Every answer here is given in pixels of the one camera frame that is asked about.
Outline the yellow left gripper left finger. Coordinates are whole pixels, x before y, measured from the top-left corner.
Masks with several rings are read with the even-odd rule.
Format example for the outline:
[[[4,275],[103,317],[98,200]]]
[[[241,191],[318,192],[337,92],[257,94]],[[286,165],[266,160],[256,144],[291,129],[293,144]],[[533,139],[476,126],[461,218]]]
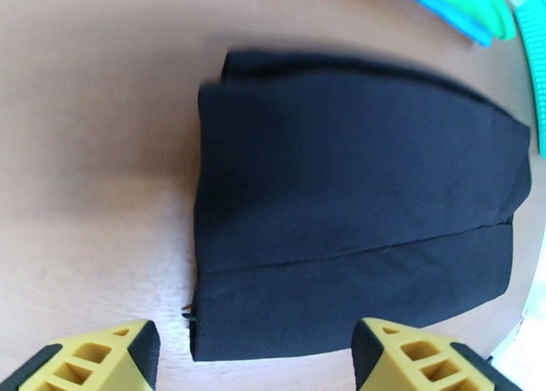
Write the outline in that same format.
[[[155,390],[156,324],[140,319],[60,339],[1,382],[2,390]]]

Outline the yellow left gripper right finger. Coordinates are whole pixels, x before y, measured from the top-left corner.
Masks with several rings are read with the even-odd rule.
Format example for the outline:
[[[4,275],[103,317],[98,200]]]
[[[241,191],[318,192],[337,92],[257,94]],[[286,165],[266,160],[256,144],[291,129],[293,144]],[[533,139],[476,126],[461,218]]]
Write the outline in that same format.
[[[383,319],[359,320],[351,339],[357,390],[518,390],[449,336]]]

